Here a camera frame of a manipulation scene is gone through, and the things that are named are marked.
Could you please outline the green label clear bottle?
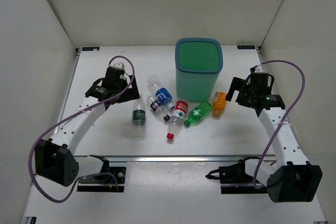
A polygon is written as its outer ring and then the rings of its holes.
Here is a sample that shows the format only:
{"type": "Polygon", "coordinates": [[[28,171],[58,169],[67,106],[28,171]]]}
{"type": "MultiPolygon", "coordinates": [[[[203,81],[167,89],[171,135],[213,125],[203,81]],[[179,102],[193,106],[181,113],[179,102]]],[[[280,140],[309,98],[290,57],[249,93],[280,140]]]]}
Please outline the green label clear bottle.
{"type": "Polygon", "coordinates": [[[145,104],[142,98],[134,101],[132,108],[132,124],[134,137],[144,138],[145,136],[146,112],[145,104]]]}

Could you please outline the blue label clear bottle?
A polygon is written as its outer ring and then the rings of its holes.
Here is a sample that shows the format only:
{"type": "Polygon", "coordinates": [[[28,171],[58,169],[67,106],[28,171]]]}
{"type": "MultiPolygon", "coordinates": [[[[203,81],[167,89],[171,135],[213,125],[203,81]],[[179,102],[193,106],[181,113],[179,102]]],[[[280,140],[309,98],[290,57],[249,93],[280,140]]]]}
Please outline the blue label clear bottle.
{"type": "Polygon", "coordinates": [[[173,111],[173,98],[158,77],[150,76],[147,80],[147,84],[151,93],[154,94],[163,105],[167,106],[170,111],[173,111]]]}

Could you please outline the orange plastic bottle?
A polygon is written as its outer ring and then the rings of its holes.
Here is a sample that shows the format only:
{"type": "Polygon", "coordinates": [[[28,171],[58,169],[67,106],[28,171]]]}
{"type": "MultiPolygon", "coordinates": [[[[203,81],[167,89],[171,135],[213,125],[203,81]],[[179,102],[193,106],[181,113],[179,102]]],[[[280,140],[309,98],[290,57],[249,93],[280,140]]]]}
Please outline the orange plastic bottle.
{"type": "Polygon", "coordinates": [[[213,100],[213,116],[220,117],[226,106],[226,93],[216,92],[213,100]]]}

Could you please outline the small pepsi bottle black cap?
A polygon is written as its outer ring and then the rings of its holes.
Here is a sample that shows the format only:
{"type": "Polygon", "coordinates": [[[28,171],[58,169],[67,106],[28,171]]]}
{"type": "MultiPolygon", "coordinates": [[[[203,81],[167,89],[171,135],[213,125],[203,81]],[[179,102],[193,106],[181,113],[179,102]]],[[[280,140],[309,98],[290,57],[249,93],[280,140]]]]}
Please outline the small pepsi bottle black cap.
{"type": "Polygon", "coordinates": [[[167,107],[165,107],[157,97],[149,95],[147,96],[146,102],[159,121],[168,122],[170,120],[167,107]]]}

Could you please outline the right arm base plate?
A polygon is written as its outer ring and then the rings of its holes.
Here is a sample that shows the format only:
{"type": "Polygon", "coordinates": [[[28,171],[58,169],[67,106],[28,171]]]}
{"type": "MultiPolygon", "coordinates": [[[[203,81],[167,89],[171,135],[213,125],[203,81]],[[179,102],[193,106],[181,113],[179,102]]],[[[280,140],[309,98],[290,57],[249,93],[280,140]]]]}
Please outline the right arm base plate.
{"type": "Polygon", "coordinates": [[[219,180],[222,195],[233,194],[267,194],[266,188],[253,187],[253,178],[245,173],[245,167],[241,164],[220,166],[219,180]]]}

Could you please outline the green plastic soda bottle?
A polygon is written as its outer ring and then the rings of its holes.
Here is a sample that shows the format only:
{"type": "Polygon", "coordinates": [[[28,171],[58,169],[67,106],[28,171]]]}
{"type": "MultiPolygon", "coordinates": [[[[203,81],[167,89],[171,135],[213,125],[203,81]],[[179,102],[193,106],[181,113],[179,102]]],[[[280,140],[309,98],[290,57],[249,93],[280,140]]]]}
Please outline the green plastic soda bottle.
{"type": "Polygon", "coordinates": [[[192,125],[197,125],[199,122],[210,113],[212,110],[212,105],[208,101],[201,102],[196,106],[189,114],[187,119],[184,121],[184,125],[189,127],[192,125]]]}

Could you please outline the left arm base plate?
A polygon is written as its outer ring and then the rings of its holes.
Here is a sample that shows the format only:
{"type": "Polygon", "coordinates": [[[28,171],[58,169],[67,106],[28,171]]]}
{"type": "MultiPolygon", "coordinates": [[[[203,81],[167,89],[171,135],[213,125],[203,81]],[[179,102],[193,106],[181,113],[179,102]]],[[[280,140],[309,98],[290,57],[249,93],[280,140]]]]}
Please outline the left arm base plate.
{"type": "Polygon", "coordinates": [[[87,177],[85,179],[82,178],[77,184],[77,191],[90,193],[123,193],[127,168],[125,166],[110,166],[109,172],[117,179],[118,188],[112,176],[102,175],[98,177],[87,177]]]}

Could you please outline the red label water bottle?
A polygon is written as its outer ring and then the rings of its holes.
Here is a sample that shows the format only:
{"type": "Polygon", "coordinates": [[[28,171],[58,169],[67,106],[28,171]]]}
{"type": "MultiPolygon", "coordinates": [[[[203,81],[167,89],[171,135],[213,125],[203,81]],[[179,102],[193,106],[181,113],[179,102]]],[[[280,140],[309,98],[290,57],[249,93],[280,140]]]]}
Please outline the red label water bottle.
{"type": "Polygon", "coordinates": [[[187,109],[188,103],[185,100],[177,100],[168,124],[168,132],[166,138],[169,141],[174,140],[174,138],[180,133],[184,123],[185,115],[187,113],[187,109]]]}

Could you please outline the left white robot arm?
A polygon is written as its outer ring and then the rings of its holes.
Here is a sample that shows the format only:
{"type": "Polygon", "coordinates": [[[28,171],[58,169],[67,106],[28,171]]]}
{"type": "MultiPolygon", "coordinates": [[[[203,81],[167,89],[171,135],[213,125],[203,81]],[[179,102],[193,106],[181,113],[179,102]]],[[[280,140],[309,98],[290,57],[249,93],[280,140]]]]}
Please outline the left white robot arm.
{"type": "Polygon", "coordinates": [[[140,97],[136,82],[128,87],[123,63],[109,66],[106,75],[96,80],[78,109],[80,115],[62,124],[48,140],[40,140],[35,148],[35,171],[46,179],[65,187],[76,178],[92,174],[98,182],[105,182],[110,176],[107,159],[98,155],[75,158],[74,153],[80,141],[105,111],[116,103],[136,100],[140,97]]]}

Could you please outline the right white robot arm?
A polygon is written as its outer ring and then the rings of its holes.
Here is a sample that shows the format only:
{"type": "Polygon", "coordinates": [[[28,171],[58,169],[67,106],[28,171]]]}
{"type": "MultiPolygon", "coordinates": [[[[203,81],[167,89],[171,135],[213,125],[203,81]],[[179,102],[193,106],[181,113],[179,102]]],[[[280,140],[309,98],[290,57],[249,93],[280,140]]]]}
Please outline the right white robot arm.
{"type": "Polygon", "coordinates": [[[311,202],[322,170],[312,165],[301,150],[281,96],[271,92],[274,80],[265,72],[252,72],[246,79],[234,77],[226,101],[237,91],[236,102],[255,110],[271,140],[276,162],[270,165],[262,156],[244,158],[210,171],[206,178],[219,181],[222,192],[267,193],[273,202],[311,202]]]}

